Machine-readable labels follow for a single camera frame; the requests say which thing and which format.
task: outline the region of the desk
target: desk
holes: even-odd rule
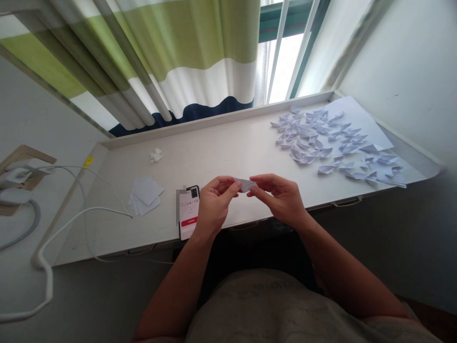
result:
[[[281,175],[298,183],[303,203],[308,209],[356,197],[361,199],[392,188],[386,184],[370,186],[338,172],[318,176],[318,165],[328,164],[328,161],[317,160],[312,165],[299,166],[288,152],[275,144],[279,134],[271,129],[269,122],[288,113],[292,104],[311,111],[337,98],[334,92],[324,92],[182,124],[176,128],[102,142],[94,150],[96,156],[92,167],[113,183],[125,202],[134,179],[138,177],[152,176],[165,191],[160,196],[160,206],[143,217],[131,220],[103,211],[88,213],[89,243],[95,247],[97,255],[102,256],[179,239],[176,191],[196,184],[202,187],[218,175],[240,178],[267,172]],[[404,172],[407,183],[424,181],[443,170],[438,160],[426,151],[405,143],[387,128],[383,130],[395,145],[392,151],[408,166]],[[159,163],[151,165],[149,153],[155,148],[160,148],[164,157]],[[348,155],[345,163],[357,160],[360,160],[360,154]],[[88,206],[121,208],[112,189],[102,180],[96,179],[87,184]],[[56,224],[63,221],[65,215],[61,217]],[[271,212],[266,205],[255,198],[240,195],[231,202],[223,227],[268,217],[271,217]],[[91,257],[85,243],[83,220],[74,223],[60,244],[54,248],[57,250],[55,265]]]

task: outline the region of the forearm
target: forearm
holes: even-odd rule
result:
[[[135,340],[180,337],[192,320],[214,238],[193,235],[154,293],[135,332]]]
[[[296,228],[325,286],[346,311],[360,317],[407,317],[396,296],[314,219]]]

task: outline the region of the smartphone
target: smartphone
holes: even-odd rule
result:
[[[189,239],[197,226],[200,205],[200,188],[188,187],[179,195],[179,238]]]

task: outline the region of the curtain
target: curtain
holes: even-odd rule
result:
[[[13,14],[0,43],[115,136],[252,107],[259,0],[46,0]]]

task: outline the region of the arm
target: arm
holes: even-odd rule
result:
[[[157,337],[182,337],[195,312],[214,238],[238,196],[241,182],[219,176],[200,192],[199,218],[169,273],[144,310],[134,341]]]
[[[341,307],[359,318],[408,318],[396,296],[309,215],[295,182],[274,174],[250,179],[259,187],[252,187],[248,196],[264,202],[278,220],[298,232],[317,273]]]

